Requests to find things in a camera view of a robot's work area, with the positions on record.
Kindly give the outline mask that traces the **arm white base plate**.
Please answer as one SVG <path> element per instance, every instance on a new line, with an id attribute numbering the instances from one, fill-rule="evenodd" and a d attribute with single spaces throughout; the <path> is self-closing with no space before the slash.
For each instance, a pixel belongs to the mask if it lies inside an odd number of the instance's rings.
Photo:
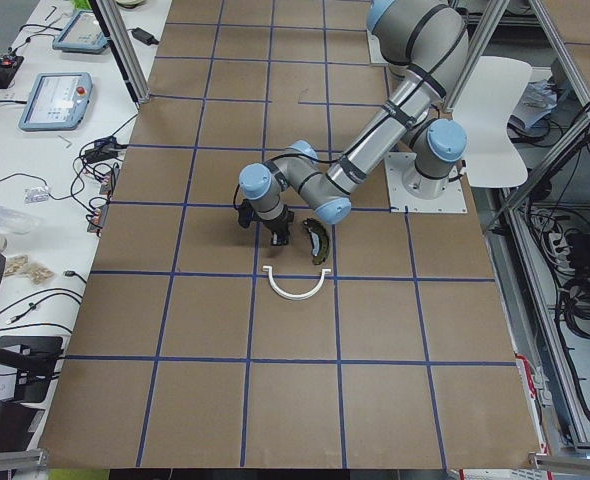
<path id="1" fill-rule="evenodd" d="M 442 179 L 423 177 L 414 153 L 391 152 L 384 158 L 390 210 L 393 213 L 466 214 L 467 206 L 456 167 Z"/>

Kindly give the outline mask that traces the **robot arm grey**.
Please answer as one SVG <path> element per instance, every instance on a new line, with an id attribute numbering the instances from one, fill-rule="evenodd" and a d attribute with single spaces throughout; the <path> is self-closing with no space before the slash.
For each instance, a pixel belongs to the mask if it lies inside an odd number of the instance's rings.
<path id="1" fill-rule="evenodd" d="M 468 52 L 465 20 L 441 1 L 375 1 L 367 15 L 367 29 L 379 41 L 391 68 L 405 69 L 403 79 L 372 120 L 322 172 L 320 159 L 304 140 L 282 154 L 245 166 L 238 187 L 244 200 L 238 223 L 247 228 L 261 222 L 274 246 L 286 245 L 294 219 L 281 198 L 293 189 L 328 225 L 351 211 L 351 194 L 368 178 L 398 142 L 417 148 L 418 173 L 431 180 L 448 177 L 464 153 L 467 137 L 454 121 L 441 119 L 422 128 L 432 103 L 453 89 Z"/>

